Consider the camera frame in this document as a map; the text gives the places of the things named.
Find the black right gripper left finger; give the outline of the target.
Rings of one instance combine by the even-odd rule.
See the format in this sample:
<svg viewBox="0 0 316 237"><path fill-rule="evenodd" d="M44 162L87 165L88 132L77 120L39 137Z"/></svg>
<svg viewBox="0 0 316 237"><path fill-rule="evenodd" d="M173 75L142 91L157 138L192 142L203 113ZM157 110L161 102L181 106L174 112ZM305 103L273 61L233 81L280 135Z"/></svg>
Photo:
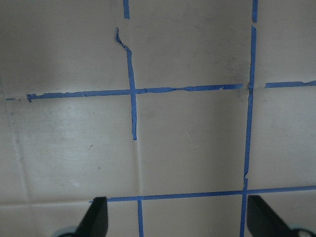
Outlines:
<svg viewBox="0 0 316 237"><path fill-rule="evenodd" d="M105 237L108 231L108 222L107 198L96 197L77 227L75 236Z"/></svg>

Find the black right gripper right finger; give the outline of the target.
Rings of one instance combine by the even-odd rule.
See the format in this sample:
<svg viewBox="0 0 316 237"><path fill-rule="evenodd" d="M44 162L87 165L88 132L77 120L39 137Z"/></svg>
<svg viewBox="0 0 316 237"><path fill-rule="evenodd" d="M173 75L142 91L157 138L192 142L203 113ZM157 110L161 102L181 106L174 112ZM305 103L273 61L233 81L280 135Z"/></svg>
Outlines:
<svg viewBox="0 0 316 237"><path fill-rule="evenodd" d="M246 224L253 237L295 237L296 233L258 195L247 198Z"/></svg>

